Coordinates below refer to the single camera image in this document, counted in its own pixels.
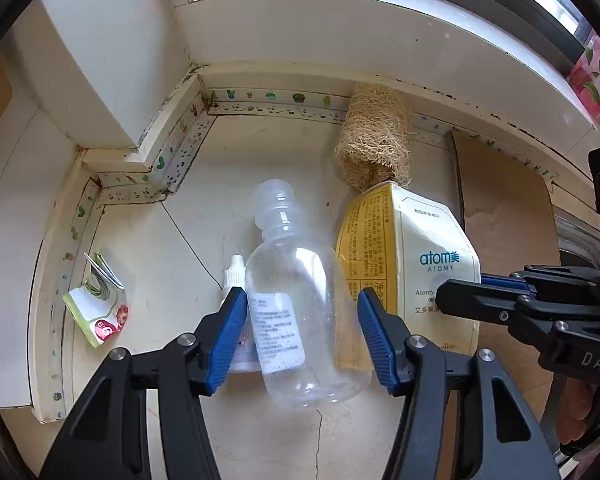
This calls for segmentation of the person right hand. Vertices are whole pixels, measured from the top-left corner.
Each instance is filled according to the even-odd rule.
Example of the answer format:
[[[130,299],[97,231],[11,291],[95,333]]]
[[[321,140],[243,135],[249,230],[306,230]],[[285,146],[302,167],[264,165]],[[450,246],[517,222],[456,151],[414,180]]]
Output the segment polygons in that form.
[[[585,419],[590,414],[595,388],[587,382],[568,377],[556,419],[556,436],[560,444],[568,444],[583,437],[588,429]]]

